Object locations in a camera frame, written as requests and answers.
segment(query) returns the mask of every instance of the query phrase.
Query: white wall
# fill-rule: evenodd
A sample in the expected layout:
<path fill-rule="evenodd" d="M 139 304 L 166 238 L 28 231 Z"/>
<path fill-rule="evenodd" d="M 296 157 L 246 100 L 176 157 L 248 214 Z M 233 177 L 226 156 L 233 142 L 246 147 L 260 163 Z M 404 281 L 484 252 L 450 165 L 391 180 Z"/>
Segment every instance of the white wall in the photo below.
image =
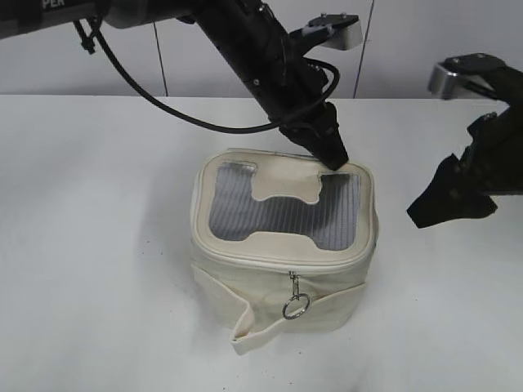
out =
<path fill-rule="evenodd" d="M 376 0 L 359 98 L 430 97 L 433 65 L 485 52 L 523 69 L 521 0 Z"/>
<path fill-rule="evenodd" d="M 287 30 L 322 11 L 358 14 L 365 29 L 372 0 L 267 0 Z M 448 56 L 483 51 L 523 69 L 521 0 L 375 0 L 358 97 L 429 97 L 433 65 Z M 198 26 L 176 20 L 158 24 L 171 96 L 248 96 Z M 164 94 L 152 25 L 129 30 L 104 27 L 129 72 L 157 96 Z M 336 65 L 336 97 L 352 97 L 361 47 L 317 48 L 312 56 Z M 0 41 L 0 94 L 131 95 L 102 53 L 83 51 L 65 25 Z"/>
<path fill-rule="evenodd" d="M 107 41 L 129 73 L 155 95 L 163 94 L 152 25 L 104 27 Z M 132 89 L 105 55 L 90 56 L 73 24 L 0 41 L 0 94 L 130 95 Z"/>

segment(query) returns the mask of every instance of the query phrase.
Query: zipper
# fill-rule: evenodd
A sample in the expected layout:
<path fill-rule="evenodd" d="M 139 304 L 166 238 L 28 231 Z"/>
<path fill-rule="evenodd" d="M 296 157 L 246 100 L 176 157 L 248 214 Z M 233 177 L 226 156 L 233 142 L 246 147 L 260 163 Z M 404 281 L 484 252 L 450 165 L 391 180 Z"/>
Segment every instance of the zipper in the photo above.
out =
<path fill-rule="evenodd" d="M 327 275 L 327 274 L 336 274 L 351 270 L 356 267 L 362 260 L 365 260 L 369 257 L 369 253 L 372 252 L 372 247 L 367 247 L 367 251 L 362 254 L 358 260 L 352 261 L 349 265 L 286 265 L 282 264 L 278 267 L 267 266 L 267 262 L 263 261 L 244 261 L 242 259 L 237 259 L 234 257 L 222 256 L 220 258 L 214 257 L 210 252 L 206 252 L 201 247 L 196 247 L 193 244 L 193 252 L 202 253 L 207 260 L 226 265 L 229 267 L 236 268 L 245 268 L 246 270 L 257 270 L 257 271 L 266 271 L 266 272 L 276 272 L 277 274 L 298 274 L 300 276 L 316 276 L 316 275 Z"/>

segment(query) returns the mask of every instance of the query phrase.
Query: black cable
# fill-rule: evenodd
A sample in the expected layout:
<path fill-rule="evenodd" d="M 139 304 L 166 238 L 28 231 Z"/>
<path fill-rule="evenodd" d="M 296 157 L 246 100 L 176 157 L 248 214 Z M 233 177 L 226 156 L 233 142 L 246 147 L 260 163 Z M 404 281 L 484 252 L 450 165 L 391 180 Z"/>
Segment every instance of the black cable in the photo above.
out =
<path fill-rule="evenodd" d="M 252 133 L 258 133 L 263 131 L 269 131 L 271 129 L 275 129 L 277 127 L 281 127 L 285 124 L 289 124 L 292 121 L 297 120 L 303 114 L 306 114 L 307 112 L 311 111 L 314 107 L 321 104 L 323 101 L 325 101 L 327 98 L 331 96 L 333 91 L 336 89 L 337 85 L 340 81 L 340 73 L 337 70 L 336 67 L 334 67 L 331 64 L 325 63 L 320 60 L 314 60 L 314 59 L 306 59 L 307 63 L 309 65 L 316 65 L 323 69 L 327 69 L 333 74 L 333 80 L 330 83 L 329 87 L 321 94 L 321 96 L 312 102 L 311 104 L 308 104 L 307 106 L 298 109 L 291 114 L 281 118 L 278 121 L 275 122 L 269 122 L 265 125 L 260 125 L 257 127 L 242 127 L 242 128 L 232 128 L 232 127 L 223 127 L 216 124 L 211 124 L 209 122 L 205 122 L 202 120 L 199 120 L 197 118 L 191 117 L 187 114 L 184 114 L 182 112 L 179 112 L 176 109 L 171 108 L 170 106 L 167 106 L 163 102 L 157 100 L 154 98 L 149 92 L 144 90 L 143 87 L 141 87 L 132 77 L 127 73 L 125 68 L 120 64 L 116 56 L 114 55 L 113 51 L 111 50 L 109 44 L 104 38 L 104 35 L 100 31 L 99 25 L 97 23 L 96 19 L 88 19 L 87 22 L 92 28 L 92 34 L 96 37 L 98 40 L 98 43 L 100 44 L 100 47 L 102 51 L 105 53 L 111 64 L 116 68 L 118 73 L 122 76 L 122 78 L 131 86 L 140 96 L 148 100 L 152 105 L 158 107 L 159 109 L 163 110 L 164 112 L 167 112 L 181 120 L 187 121 L 188 123 L 191 123 L 193 125 L 196 125 L 198 127 L 206 128 L 210 131 L 216 131 L 220 133 L 226 133 L 226 134 L 232 134 L 232 135 L 246 135 L 246 134 L 252 134 Z"/>

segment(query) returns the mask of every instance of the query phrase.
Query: bag strap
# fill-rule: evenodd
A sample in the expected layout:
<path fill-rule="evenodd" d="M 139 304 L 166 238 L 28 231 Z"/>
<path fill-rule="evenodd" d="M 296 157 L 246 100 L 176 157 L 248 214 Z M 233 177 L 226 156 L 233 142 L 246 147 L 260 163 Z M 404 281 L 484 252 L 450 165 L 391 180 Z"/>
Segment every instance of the bag strap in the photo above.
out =
<path fill-rule="evenodd" d="M 250 332 L 256 322 L 251 304 L 199 267 L 192 265 L 192 268 L 195 282 L 204 289 L 211 306 L 217 310 L 217 316 L 222 319 L 225 325 L 229 324 L 233 328 L 230 342 L 239 355 L 264 346 L 281 332 L 285 332 L 291 327 L 296 327 L 297 324 L 300 324 L 300 326 L 310 324 L 311 327 L 314 327 L 312 325 L 314 323 L 310 323 L 310 320 L 322 319 L 322 314 L 343 306 L 345 308 L 345 318 L 336 319 L 336 321 L 332 322 L 332 325 L 325 325 L 325 322 L 321 321 L 323 329 L 333 330 L 341 327 L 356 308 L 364 288 L 364 283 L 362 283 L 359 286 L 336 292 L 317 300 L 311 304 L 311 308 L 303 316 L 304 319 L 288 320 L 282 317 L 261 331 Z M 237 320 L 234 326 L 230 325 L 231 319 Z"/>

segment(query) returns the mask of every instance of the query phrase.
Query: zipper pull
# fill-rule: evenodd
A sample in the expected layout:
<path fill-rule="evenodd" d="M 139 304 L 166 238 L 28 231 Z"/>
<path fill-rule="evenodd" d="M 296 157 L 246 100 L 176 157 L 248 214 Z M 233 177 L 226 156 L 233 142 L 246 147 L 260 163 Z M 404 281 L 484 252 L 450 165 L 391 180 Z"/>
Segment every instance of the zipper pull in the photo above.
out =
<path fill-rule="evenodd" d="M 284 318 L 287 320 L 294 320 L 298 317 L 301 317 L 305 314 L 305 312 L 308 311 L 309 306 L 311 305 L 311 298 L 305 293 L 300 292 L 300 276 L 296 274 L 295 272 L 290 271 L 288 273 L 288 276 L 291 278 L 291 281 L 293 282 L 293 296 L 291 296 L 287 302 L 285 302 L 284 308 L 282 309 L 282 314 L 284 315 Z M 287 314 L 287 308 L 289 305 L 291 305 L 294 301 L 300 301 L 301 298 L 306 299 L 306 304 L 303 306 L 299 311 L 295 311 L 294 313 Z"/>

